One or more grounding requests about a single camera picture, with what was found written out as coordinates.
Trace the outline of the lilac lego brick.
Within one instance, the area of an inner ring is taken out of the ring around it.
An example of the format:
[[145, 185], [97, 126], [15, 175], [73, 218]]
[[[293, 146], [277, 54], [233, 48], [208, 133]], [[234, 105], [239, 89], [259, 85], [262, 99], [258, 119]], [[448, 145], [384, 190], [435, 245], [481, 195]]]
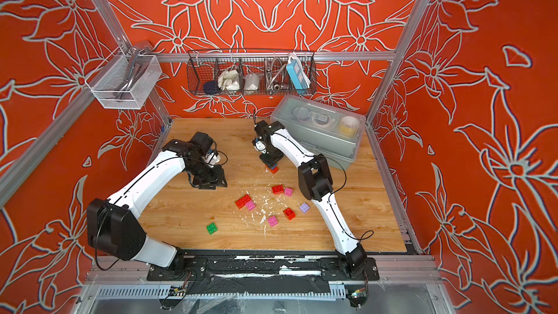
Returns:
[[299, 206], [299, 209], [303, 212], [303, 213], [307, 213], [310, 210], [310, 206], [307, 203], [303, 203]]

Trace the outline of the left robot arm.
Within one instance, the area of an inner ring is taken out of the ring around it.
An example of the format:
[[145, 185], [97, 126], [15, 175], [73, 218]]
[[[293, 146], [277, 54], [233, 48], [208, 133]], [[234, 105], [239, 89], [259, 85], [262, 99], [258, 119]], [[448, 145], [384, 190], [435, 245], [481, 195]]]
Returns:
[[189, 141], [170, 140], [154, 160], [107, 199], [87, 207], [87, 241], [94, 255], [135, 260], [171, 272], [185, 270], [184, 251], [148, 236], [139, 218], [153, 198], [177, 175], [185, 173], [199, 190], [226, 188], [228, 183], [216, 142], [196, 132]]

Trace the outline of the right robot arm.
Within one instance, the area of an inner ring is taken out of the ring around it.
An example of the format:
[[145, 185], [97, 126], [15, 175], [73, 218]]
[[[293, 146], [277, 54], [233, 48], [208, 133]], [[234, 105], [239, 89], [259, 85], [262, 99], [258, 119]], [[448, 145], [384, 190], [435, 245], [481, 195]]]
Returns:
[[297, 142], [280, 122], [261, 120], [254, 124], [252, 144], [260, 152], [260, 160], [274, 167], [284, 157], [297, 168], [299, 190], [320, 212], [333, 238], [342, 272], [354, 278], [363, 272], [366, 251], [360, 239], [350, 230], [335, 196], [333, 177], [326, 157], [314, 154]]

